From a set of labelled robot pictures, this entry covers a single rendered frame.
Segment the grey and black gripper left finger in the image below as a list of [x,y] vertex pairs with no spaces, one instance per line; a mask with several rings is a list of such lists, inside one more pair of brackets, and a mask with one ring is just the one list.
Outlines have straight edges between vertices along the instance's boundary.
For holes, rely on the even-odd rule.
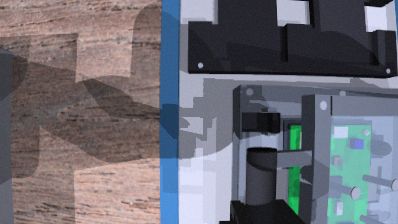
[[240,200],[230,201],[230,221],[219,221],[219,224],[253,224],[251,217]]

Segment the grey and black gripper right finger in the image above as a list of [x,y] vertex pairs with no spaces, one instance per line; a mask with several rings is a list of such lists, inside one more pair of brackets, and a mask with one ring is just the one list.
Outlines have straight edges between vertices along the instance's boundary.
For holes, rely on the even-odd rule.
[[275,205],[275,224],[305,223],[283,199],[277,199]]

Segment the green circuit board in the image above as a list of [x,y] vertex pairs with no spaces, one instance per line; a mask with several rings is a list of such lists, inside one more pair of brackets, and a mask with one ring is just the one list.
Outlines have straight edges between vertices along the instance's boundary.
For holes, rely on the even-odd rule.
[[[301,149],[301,125],[290,125],[290,150]],[[298,215],[300,166],[289,167],[288,205]]]

